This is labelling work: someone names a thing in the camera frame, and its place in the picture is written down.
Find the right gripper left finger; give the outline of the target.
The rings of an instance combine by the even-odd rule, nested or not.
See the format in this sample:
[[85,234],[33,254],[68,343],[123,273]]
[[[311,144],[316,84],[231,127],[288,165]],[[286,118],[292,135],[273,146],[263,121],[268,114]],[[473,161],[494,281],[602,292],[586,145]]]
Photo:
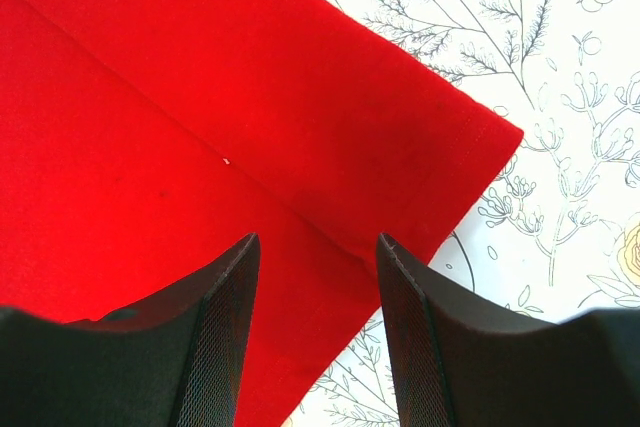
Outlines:
[[5,426],[230,426],[259,276],[259,238],[103,318],[1,311]]

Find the red t shirt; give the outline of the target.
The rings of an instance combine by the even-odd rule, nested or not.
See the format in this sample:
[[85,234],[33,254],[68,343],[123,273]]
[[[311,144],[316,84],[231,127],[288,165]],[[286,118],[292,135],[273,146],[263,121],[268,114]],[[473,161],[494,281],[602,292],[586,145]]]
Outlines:
[[250,232],[237,424],[278,426],[522,131],[325,0],[1,0],[1,301],[98,318]]

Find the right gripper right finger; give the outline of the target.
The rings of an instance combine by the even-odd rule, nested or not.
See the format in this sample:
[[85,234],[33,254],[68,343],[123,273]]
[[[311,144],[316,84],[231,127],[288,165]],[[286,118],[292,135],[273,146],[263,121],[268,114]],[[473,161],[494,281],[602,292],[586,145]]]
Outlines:
[[403,426],[635,426],[639,315],[561,324],[494,304],[377,243],[380,300]]

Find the floral patterned table mat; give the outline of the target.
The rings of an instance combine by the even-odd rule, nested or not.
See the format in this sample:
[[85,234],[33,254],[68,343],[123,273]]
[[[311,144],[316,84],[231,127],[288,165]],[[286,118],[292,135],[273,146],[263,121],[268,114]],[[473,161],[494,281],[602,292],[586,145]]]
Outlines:
[[639,0],[328,0],[524,132],[432,260],[515,313],[639,307]]

